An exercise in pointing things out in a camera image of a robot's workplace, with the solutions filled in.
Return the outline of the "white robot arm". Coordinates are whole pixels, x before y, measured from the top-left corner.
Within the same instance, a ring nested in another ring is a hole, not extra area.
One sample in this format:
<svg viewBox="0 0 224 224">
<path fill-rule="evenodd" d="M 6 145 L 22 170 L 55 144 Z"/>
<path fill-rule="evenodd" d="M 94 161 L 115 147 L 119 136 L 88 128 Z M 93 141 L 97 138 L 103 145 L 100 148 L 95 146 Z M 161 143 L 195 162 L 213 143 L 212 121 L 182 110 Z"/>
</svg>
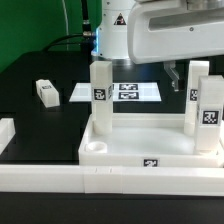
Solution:
<svg viewBox="0 0 224 224">
<path fill-rule="evenodd" d="M 224 54 L 224 0 L 102 0 L 94 59 L 162 62 L 176 91 L 175 62 Z"/>
</svg>

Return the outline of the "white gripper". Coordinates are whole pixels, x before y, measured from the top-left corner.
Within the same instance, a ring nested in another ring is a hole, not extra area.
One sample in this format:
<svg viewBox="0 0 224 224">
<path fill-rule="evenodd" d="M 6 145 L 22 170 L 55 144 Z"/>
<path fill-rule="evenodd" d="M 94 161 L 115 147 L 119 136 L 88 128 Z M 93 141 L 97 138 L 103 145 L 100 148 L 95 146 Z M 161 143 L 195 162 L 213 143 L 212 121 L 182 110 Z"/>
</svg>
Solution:
<svg viewBox="0 0 224 224">
<path fill-rule="evenodd" d="M 224 0 L 135 0 L 127 32 L 131 60 L 166 61 L 178 92 L 182 79 L 172 60 L 224 54 Z"/>
</svg>

